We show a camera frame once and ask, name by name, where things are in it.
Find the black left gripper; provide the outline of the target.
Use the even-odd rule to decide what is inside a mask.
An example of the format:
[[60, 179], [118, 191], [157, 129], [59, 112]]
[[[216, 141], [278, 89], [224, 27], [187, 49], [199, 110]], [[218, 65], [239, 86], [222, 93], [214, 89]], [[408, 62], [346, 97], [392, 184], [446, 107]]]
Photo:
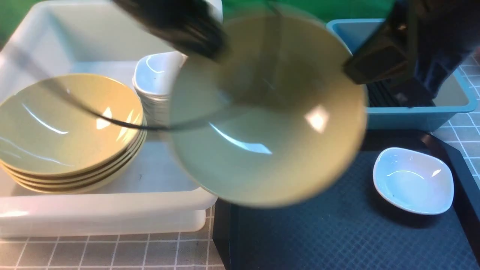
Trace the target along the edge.
[[215, 62], [229, 53], [221, 23], [206, 0], [114, 0], [149, 34], [180, 53]]

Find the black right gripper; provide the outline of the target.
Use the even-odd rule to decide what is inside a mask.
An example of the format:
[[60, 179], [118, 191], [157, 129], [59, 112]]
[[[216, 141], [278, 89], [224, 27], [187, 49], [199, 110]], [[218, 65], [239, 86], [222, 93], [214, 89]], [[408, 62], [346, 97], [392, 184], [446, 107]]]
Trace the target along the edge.
[[356, 84], [389, 79], [403, 98], [435, 98], [479, 46], [479, 12], [478, 0], [396, 0], [343, 72]]

